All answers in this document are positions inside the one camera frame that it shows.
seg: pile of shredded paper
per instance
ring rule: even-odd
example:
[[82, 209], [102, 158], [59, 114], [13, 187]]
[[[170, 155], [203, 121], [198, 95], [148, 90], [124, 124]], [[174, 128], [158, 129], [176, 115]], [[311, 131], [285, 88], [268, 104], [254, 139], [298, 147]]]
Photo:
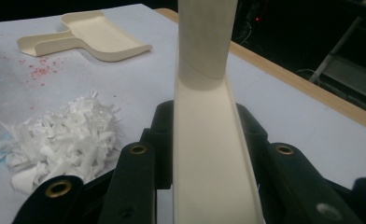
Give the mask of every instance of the pile of shredded paper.
[[112, 149], [120, 149], [117, 110], [112, 107], [101, 104], [95, 92], [41, 119], [2, 123], [9, 137], [0, 140], [0, 160], [6, 158], [6, 165], [15, 172], [14, 189], [29, 194], [57, 175], [79, 176], [84, 183], [93, 180], [112, 160]]

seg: tabletop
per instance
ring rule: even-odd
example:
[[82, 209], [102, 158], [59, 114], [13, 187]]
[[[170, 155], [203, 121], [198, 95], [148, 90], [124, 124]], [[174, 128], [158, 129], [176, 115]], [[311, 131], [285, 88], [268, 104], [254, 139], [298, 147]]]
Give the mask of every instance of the tabletop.
[[[177, 16], [143, 5], [103, 12], [153, 50], [116, 63], [98, 61], [83, 49], [36, 58], [21, 53], [17, 39], [61, 32], [60, 17], [0, 22], [0, 121], [42, 117], [97, 91], [102, 102], [121, 108], [121, 144], [139, 140], [156, 106], [174, 99], [177, 24], [163, 15]], [[366, 176], [366, 112], [234, 44], [227, 74], [236, 102], [260, 122], [270, 142], [297, 147], [325, 178], [347, 188]], [[5, 133], [0, 125], [0, 137]], [[11, 222], [28, 197], [11, 187], [11, 175], [0, 162], [0, 223]], [[171, 223], [171, 191], [158, 197], [159, 223]]]

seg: dustpan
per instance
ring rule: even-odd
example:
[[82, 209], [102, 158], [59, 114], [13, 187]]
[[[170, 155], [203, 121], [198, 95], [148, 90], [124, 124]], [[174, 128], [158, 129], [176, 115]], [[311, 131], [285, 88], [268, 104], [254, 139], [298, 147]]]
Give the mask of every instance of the dustpan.
[[85, 49], [93, 57], [116, 62], [151, 50], [110, 22], [100, 10], [67, 13], [61, 16], [66, 31], [31, 35], [18, 39], [23, 53], [42, 56], [67, 49]]

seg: wooden table edge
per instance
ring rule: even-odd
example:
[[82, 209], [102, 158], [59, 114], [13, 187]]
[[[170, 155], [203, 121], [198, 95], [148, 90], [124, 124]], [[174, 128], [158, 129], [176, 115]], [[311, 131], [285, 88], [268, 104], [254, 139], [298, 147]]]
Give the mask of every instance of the wooden table edge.
[[[177, 13], [169, 8], [157, 8], [155, 11], [171, 21], [178, 22]], [[230, 45], [230, 52], [366, 127], [366, 111], [362, 108], [350, 104], [344, 99], [319, 88], [317, 85], [294, 75], [287, 69], [268, 61], [234, 42]]]

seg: table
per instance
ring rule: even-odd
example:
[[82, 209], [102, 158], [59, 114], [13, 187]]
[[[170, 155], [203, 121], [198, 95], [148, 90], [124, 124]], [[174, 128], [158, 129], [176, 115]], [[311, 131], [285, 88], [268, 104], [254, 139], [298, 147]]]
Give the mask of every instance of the table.
[[[121, 144], [139, 140], [156, 106], [174, 99], [177, 25], [163, 15], [177, 20], [177, 14], [143, 5], [103, 11], [153, 50], [117, 63], [100, 62], [82, 49], [34, 58], [19, 52], [17, 39], [61, 31], [59, 17], [0, 22], [0, 121], [42, 117], [98, 91], [102, 102], [121, 107]], [[47, 66], [46, 73], [36, 72]], [[270, 142], [294, 145], [324, 177], [347, 188], [366, 176], [365, 111], [233, 43], [227, 73], [236, 102], [255, 116]], [[5, 133], [0, 125], [0, 137]], [[28, 197], [12, 189], [10, 177], [0, 163], [0, 223], [11, 222]], [[158, 197], [159, 223], [171, 223], [171, 190]]]

